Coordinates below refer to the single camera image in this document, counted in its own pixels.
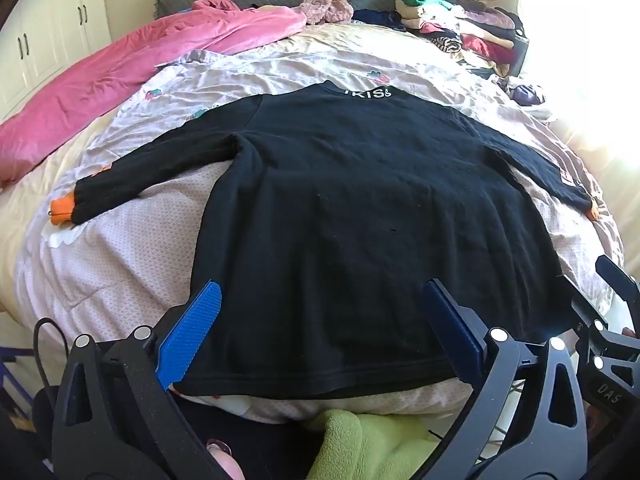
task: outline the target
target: black cable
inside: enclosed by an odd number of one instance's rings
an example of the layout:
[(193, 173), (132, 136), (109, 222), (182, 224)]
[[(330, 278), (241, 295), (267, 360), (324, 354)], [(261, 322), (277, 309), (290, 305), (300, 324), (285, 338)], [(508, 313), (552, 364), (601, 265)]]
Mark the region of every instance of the black cable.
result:
[[(438, 438), (439, 440), (442, 440), (444, 438), (444, 437), (440, 436), (439, 434), (437, 434), (435, 431), (427, 430), (427, 433), (431, 433), (434, 437)], [(483, 456), (479, 456), (478, 460), (480, 462), (484, 462), (487, 459), (485, 457), (483, 457)]]
[(65, 334), (62, 332), (62, 329), (55, 321), (53, 321), (50, 317), (43, 317), (42, 319), (38, 320), (36, 326), (33, 328), (33, 357), (36, 360), (36, 367), (38, 368), (38, 373), (40, 374), (42, 384), (44, 384), (44, 392), (47, 394), (47, 398), (49, 399), (49, 403), (51, 404), (51, 409), (55, 412), (56, 397), (53, 395), (53, 391), (51, 390), (51, 385), (49, 384), (47, 375), (46, 373), (44, 373), (44, 368), (42, 367), (42, 361), (40, 359), (40, 351), (38, 350), (38, 335), (40, 334), (41, 327), (46, 324), (52, 324), (60, 333), (62, 341), (65, 344), (65, 356), (67, 358), (69, 357), (69, 345), (66, 342)]

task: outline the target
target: pink fuzzy cloth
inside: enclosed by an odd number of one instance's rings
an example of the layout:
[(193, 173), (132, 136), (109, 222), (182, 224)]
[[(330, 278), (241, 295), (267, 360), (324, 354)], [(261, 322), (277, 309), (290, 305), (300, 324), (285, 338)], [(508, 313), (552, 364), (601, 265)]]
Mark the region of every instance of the pink fuzzy cloth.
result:
[(347, 0), (303, 0), (298, 9), (304, 12), (307, 25), (346, 23), (353, 16)]

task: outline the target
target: blue gripper pad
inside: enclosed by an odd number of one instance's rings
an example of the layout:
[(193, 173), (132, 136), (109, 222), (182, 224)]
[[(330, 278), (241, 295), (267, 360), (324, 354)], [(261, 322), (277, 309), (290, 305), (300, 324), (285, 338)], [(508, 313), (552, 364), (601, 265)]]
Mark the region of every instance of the blue gripper pad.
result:
[(459, 306), (439, 280), (424, 284), (422, 298), (431, 328), (457, 377), (473, 388), (481, 387), (487, 327), (473, 310)]
[(191, 301), (158, 348), (156, 376), (165, 390), (182, 380), (220, 312), (222, 291), (209, 282)]

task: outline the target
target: sweatshirt sleeve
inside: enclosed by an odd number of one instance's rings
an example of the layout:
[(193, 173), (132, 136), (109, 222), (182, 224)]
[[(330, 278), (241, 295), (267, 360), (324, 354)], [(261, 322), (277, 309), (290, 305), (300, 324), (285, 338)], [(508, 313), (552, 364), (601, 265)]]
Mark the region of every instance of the sweatshirt sleeve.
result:
[(146, 188), (187, 170), (236, 156), (237, 134), (255, 115), (261, 95), (212, 108), (199, 118), (169, 130), (114, 161), (100, 172), (82, 178), (68, 195), (53, 200), (53, 224), (82, 224), (137, 197)]
[(454, 120), (472, 136), (479, 136), (487, 146), (490, 158), (500, 158), (526, 174), (537, 186), (561, 202), (575, 207), (591, 221), (597, 220), (598, 211), (591, 195), (580, 182), (573, 179), (536, 149), (451, 109)]

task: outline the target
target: red clothing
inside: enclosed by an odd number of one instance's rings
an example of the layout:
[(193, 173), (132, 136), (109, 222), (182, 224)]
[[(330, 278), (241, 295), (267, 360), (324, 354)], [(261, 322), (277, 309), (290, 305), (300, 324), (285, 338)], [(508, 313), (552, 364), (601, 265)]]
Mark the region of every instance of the red clothing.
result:
[(491, 41), (481, 40), (472, 34), (462, 34), (462, 48), (473, 50), (482, 57), (495, 61), (498, 65), (512, 64), (516, 60), (516, 53)]
[(436, 23), (425, 23), (421, 28), (420, 32), (423, 34), (429, 34), (430, 32), (442, 32), (444, 27), (437, 25)]

